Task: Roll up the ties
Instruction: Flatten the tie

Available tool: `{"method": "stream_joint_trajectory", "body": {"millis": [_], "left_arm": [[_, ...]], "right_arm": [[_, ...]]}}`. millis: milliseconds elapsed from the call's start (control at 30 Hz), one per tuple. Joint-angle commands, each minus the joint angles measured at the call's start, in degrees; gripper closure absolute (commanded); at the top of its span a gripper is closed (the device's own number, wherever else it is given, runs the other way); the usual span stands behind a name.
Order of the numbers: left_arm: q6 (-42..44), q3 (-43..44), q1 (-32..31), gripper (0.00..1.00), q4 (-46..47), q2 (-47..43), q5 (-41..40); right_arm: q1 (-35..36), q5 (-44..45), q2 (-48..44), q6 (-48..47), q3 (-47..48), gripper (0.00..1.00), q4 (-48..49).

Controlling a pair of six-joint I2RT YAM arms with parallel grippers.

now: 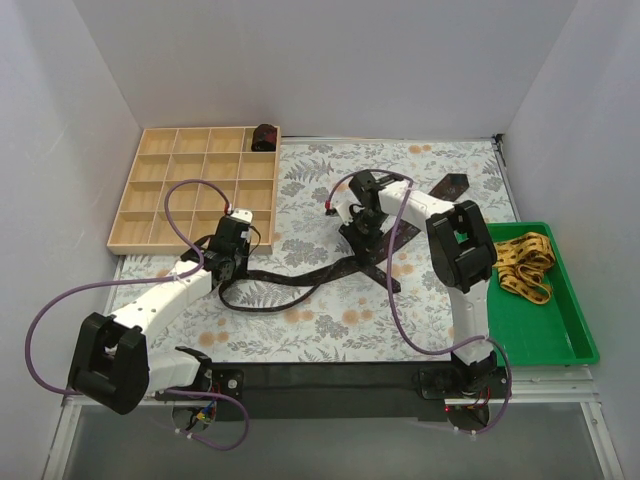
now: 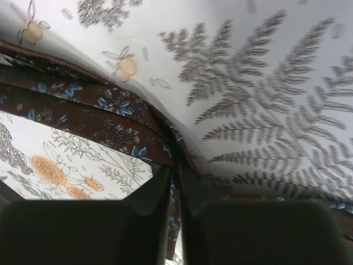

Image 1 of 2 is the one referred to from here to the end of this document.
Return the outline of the dark brown patterned tie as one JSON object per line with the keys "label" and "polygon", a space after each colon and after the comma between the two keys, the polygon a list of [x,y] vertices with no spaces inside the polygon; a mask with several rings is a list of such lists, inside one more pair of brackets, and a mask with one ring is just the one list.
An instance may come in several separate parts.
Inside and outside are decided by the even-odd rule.
{"label": "dark brown patterned tie", "polygon": [[[365,170],[348,175],[339,180],[337,184],[342,185],[344,182],[349,183],[357,173],[363,171]],[[381,178],[375,179],[379,182],[382,188],[384,188],[392,183],[401,181],[403,179],[403,176],[398,173],[385,171]],[[382,239],[378,243],[376,253],[374,254],[374,261],[376,262],[376,266],[378,263],[388,259],[391,253],[397,251],[397,249],[401,248],[414,237],[416,237],[418,235],[418,229],[415,226],[410,225],[410,223],[407,221],[401,221],[396,234],[393,235],[391,234],[391,232],[382,233]],[[393,237],[396,239],[396,242],[393,247],[390,247],[389,241]],[[218,287],[217,291],[222,304],[228,309],[240,312],[273,313],[283,311],[300,304],[303,300],[311,296],[323,284],[341,279],[357,272],[363,273],[356,263],[356,257],[354,256],[354,253],[351,256],[343,257],[337,260],[331,265],[297,276],[286,276],[264,270],[250,270],[248,268],[248,262],[243,261],[240,268],[236,271],[234,278],[230,282],[222,284],[220,287]],[[385,286],[386,281],[392,278],[391,274],[384,271],[383,274],[365,275],[381,286]],[[268,282],[289,287],[306,287],[308,291],[302,294],[302,296],[300,296],[299,298],[279,306],[253,307],[233,305],[224,297],[224,293],[231,286],[233,286],[234,283],[241,280]]]}

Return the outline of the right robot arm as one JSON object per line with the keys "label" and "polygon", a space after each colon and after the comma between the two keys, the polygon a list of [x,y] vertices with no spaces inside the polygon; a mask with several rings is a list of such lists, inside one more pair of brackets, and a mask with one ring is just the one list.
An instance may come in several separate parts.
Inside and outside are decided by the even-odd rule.
{"label": "right robot arm", "polygon": [[343,179],[357,198],[356,204],[332,206],[331,191],[325,213],[338,215],[345,227],[368,235],[388,216],[395,218],[387,247],[386,267],[392,268],[395,241],[402,221],[426,234],[436,277],[447,288],[454,327],[453,345],[440,350],[419,347],[407,335],[397,311],[391,280],[386,288],[391,316],[401,338],[414,351],[428,356],[448,354],[455,369],[454,389],[475,397],[489,384],[497,367],[497,346],[489,335],[488,288],[497,253],[478,205],[473,201],[440,200],[414,188],[406,175],[376,169],[354,172]]}

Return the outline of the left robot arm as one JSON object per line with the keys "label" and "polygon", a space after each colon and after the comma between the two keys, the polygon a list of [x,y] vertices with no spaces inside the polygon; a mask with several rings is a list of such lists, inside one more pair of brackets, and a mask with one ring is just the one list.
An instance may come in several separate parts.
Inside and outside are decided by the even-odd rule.
{"label": "left robot arm", "polygon": [[246,264],[253,213],[223,216],[216,232],[185,252],[159,283],[130,304],[82,323],[68,376],[69,386],[118,414],[147,395],[180,389],[193,400],[213,386],[211,360],[189,347],[151,354],[153,340],[195,301],[232,279]]}

